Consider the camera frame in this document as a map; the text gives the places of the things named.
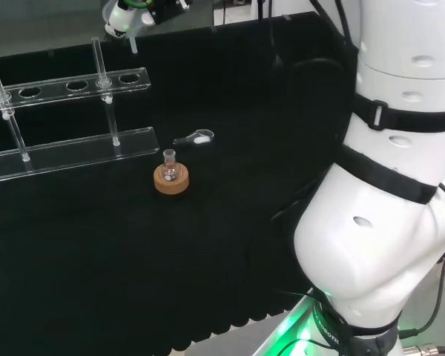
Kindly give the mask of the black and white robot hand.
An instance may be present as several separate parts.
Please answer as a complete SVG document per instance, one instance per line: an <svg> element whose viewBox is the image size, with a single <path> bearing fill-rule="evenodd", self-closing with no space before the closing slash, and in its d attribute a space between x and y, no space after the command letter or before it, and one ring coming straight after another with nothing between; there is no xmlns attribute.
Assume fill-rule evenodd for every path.
<svg viewBox="0 0 445 356"><path fill-rule="evenodd" d="M191 0L118 0L109 1L102 10L105 31L116 38L134 38L148 28L187 12Z"/></svg>

